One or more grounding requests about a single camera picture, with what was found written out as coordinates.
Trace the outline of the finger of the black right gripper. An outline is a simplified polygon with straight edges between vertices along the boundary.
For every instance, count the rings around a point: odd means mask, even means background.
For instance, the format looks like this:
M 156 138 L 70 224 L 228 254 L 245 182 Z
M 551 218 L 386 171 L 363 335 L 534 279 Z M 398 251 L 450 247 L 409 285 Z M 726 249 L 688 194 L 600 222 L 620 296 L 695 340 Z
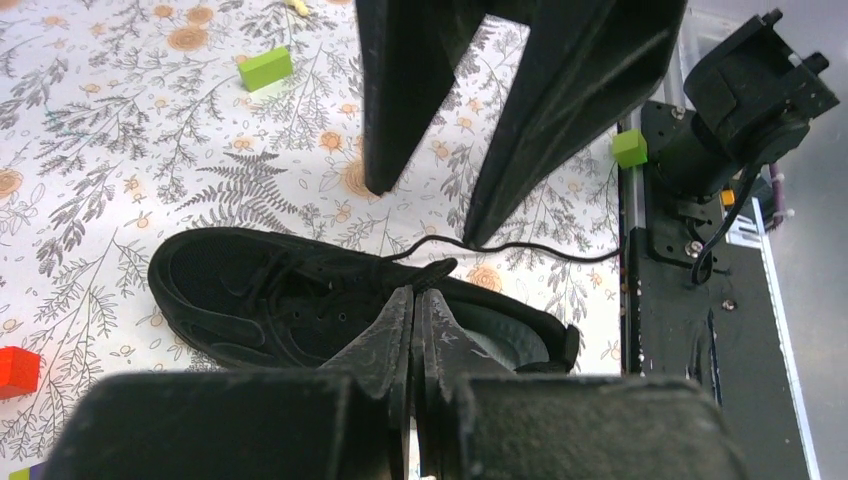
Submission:
M 365 185 L 381 196 L 404 172 L 454 82 L 486 1 L 361 0 Z
M 683 1 L 540 1 L 467 212 L 485 244 L 531 191 L 648 99 L 676 46 Z

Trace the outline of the black shoelace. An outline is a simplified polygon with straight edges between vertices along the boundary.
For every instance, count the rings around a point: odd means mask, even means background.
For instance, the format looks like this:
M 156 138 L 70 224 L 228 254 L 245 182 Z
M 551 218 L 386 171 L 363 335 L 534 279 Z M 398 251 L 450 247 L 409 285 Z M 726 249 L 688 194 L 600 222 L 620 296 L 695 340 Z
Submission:
M 458 260 L 452 256 L 433 257 L 424 266 L 413 267 L 402 265 L 401 260 L 410 257 L 418 248 L 427 242 L 443 242 L 454 247 L 467 250 L 477 256 L 491 256 L 505 253 L 505 264 L 510 271 L 517 269 L 522 259 L 527 261 L 531 269 L 542 264 L 543 256 L 554 259 L 550 274 L 546 277 L 547 285 L 554 293 L 566 293 L 575 290 L 580 295 L 586 294 L 584 282 L 575 277 L 580 273 L 584 265 L 588 265 L 589 283 L 593 288 L 603 283 L 603 276 L 595 269 L 597 263 L 608 261 L 615 262 L 621 253 L 620 249 L 604 253 L 596 257 L 578 257 L 565 254 L 549 246 L 528 242 L 507 242 L 496 247 L 468 247 L 461 242 L 440 235 L 425 236 L 409 249 L 390 255 L 380 257 L 376 260 L 376 267 L 382 271 L 384 276 L 397 275 L 400 285 L 410 285 L 414 291 L 420 293 L 428 289 L 441 291 L 444 296 L 460 297 L 475 296 L 488 293 L 502 292 L 502 278 L 498 268 L 487 264 L 477 263 L 468 270 L 461 278 L 454 278 L 452 272 L 458 266 Z

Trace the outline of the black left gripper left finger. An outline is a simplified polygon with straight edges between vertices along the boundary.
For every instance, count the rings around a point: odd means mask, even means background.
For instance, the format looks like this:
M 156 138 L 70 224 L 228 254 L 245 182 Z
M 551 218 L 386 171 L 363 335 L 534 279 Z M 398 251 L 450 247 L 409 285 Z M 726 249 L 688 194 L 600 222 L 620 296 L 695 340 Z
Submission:
M 317 369 L 130 373 L 78 404 L 47 479 L 404 479 L 414 295 Z

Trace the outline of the black sneaker shoe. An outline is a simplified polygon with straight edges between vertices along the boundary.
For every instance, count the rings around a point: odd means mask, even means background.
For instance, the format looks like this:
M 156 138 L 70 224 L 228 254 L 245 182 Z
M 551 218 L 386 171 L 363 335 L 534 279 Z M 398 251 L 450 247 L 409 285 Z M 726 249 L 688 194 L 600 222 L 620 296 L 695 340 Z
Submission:
M 289 234 L 188 230 L 153 254 L 148 284 L 171 330 L 231 368 L 317 367 L 363 333 L 395 290 L 438 290 L 464 331 L 519 372 L 569 372 L 580 332 L 551 314 L 453 277 L 445 258 L 406 266 Z

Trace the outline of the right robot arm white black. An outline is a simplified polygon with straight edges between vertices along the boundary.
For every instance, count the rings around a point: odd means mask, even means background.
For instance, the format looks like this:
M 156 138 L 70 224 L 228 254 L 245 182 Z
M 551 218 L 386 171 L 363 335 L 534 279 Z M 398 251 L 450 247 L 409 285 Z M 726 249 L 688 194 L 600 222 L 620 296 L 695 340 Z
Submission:
M 395 187 L 485 17 L 528 26 L 463 227 L 462 247 L 486 252 L 538 183 L 655 92 L 685 9 L 682 1 L 358 2 L 368 190 Z M 811 121 L 838 103 L 820 77 L 823 55 L 792 60 L 774 29 L 781 16 L 754 16 L 709 51 L 684 82 L 692 107 L 677 130 L 663 146 L 638 150 L 678 198 L 702 202 L 743 177 L 738 201 L 691 265 L 695 286 L 711 277 L 714 248 L 761 167 L 796 148 Z

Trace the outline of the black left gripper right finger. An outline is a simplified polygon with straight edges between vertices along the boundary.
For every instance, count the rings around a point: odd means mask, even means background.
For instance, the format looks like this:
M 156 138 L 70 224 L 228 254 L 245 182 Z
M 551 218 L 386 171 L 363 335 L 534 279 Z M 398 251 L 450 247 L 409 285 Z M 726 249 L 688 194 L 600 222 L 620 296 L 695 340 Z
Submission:
M 744 479 L 716 404 L 675 377 L 516 373 L 464 333 L 444 297 L 414 314 L 424 475 L 438 479 Z

